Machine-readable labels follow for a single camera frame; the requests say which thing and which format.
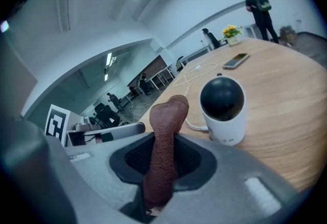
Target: black sphere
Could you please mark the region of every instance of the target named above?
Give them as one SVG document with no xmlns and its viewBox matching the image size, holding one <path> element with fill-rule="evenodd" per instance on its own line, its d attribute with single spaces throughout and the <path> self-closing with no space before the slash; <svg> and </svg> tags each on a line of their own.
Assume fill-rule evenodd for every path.
<svg viewBox="0 0 327 224">
<path fill-rule="evenodd" d="M 244 94 L 240 85 L 230 78 L 217 77 L 211 80 L 200 94 L 203 111 L 215 120 L 231 120 L 244 105 Z"/>
</svg>

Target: wooden floor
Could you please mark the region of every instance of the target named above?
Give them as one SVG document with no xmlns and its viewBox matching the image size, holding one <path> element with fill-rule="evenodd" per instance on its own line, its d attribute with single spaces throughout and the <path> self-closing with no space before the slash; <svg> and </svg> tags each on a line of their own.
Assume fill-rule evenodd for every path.
<svg viewBox="0 0 327 224">
<path fill-rule="evenodd" d="M 287 46 L 287 44 L 282 40 L 280 43 Z M 324 39 L 309 34 L 301 34 L 298 35 L 297 40 L 291 48 L 312 58 L 327 69 L 327 41 Z M 151 94 L 148 97 L 143 95 L 138 96 L 133 99 L 133 103 L 126 106 L 126 109 L 129 109 L 131 106 L 133 106 L 133 108 L 125 111 L 120 116 L 124 121 L 129 123 L 138 122 L 165 89 L 165 87 L 160 88 L 159 91 L 152 89 L 150 91 Z"/>
</svg>

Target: flower pot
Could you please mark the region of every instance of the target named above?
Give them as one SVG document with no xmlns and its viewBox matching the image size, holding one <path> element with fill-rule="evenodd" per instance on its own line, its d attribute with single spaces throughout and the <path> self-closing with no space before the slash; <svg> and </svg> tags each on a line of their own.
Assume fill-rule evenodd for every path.
<svg viewBox="0 0 327 224">
<path fill-rule="evenodd" d="M 238 40 L 237 36 L 234 36 L 234 37 L 230 37 L 230 38 L 227 38 L 227 43 L 229 46 L 234 46 L 238 43 L 240 43 L 241 41 Z"/>
</svg>

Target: white cable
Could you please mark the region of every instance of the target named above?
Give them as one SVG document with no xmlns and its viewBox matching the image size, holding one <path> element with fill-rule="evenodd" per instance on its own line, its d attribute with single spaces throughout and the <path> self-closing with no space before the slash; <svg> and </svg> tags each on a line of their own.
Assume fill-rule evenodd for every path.
<svg viewBox="0 0 327 224">
<path fill-rule="evenodd" d="M 185 93 L 184 93 L 184 96 L 187 97 L 187 93 L 188 93 L 188 91 L 189 91 L 189 89 L 190 89 L 190 87 L 191 87 L 191 85 L 190 85 L 189 82 L 190 82 L 191 80 L 193 80 L 193 79 L 196 79 L 196 78 L 199 78 L 199 77 L 201 77 L 201 76 L 203 76 L 203 75 L 205 75 L 205 74 L 208 74 L 209 72 L 213 71 L 213 70 L 218 66 L 217 63 L 208 63 L 208 64 L 205 64 L 205 65 L 203 65 L 203 66 L 200 66 L 200 64 L 202 64 L 202 63 L 204 63 L 204 62 L 206 62 L 206 61 L 207 61 L 207 59 L 204 59 L 204 60 L 200 61 L 199 63 L 197 63 L 196 65 L 194 65 L 194 66 L 190 67 L 189 69 L 187 69 L 187 70 L 185 71 L 185 73 L 184 73 L 184 76 L 183 76 L 183 77 L 180 77 L 179 79 L 177 79 L 177 80 L 173 83 L 173 86 L 172 86 L 172 87 L 178 87 L 178 86 L 182 86 L 182 85 L 184 85 L 184 84 L 187 84 L 187 85 L 188 85 L 188 88 L 186 89 L 186 91 L 185 91 Z M 190 80 L 187 80 L 187 79 L 186 79 L 186 76 L 185 76 L 186 74 L 189 74 L 189 73 L 194 72 L 194 71 L 195 71 L 195 72 L 199 72 L 203 67 L 205 67 L 205 66 L 209 66 L 209 65 L 214 65 L 214 67 L 213 67 L 212 69 L 210 69 L 210 70 L 208 70 L 208 71 L 206 71 L 206 72 L 200 74 L 200 75 L 194 76 L 194 77 L 191 78 Z M 185 82 L 176 85 L 176 82 L 179 81 L 181 78 L 184 78 Z M 197 131 L 208 131 L 208 127 L 207 127 L 207 126 L 202 126 L 202 127 L 194 126 L 194 125 L 192 125 L 192 124 L 188 121 L 187 118 L 185 119 L 185 121 L 186 121 L 186 124 L 187 124 L 187 125 L 190 127 L 190 129 L 192 129 L 192 130 L 197 130 Z"/>
</svg>

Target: brown leather object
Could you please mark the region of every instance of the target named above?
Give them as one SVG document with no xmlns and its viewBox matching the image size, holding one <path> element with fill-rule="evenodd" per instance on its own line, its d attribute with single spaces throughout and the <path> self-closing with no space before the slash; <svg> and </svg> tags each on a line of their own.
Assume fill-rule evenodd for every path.
<svg viewBox="0 0 327 224">
<path fill-rule="evenodd" d="M 143 181 L 146 209 L 163 207 L 173 194 L 173 182 L 178 178 L 174 163 L 174 133 L 180 131 L 188 112 L 189 102 L 182 95 L 151 108 L 150 124 L 155 141 L 150 167 Z"/>
</svg>

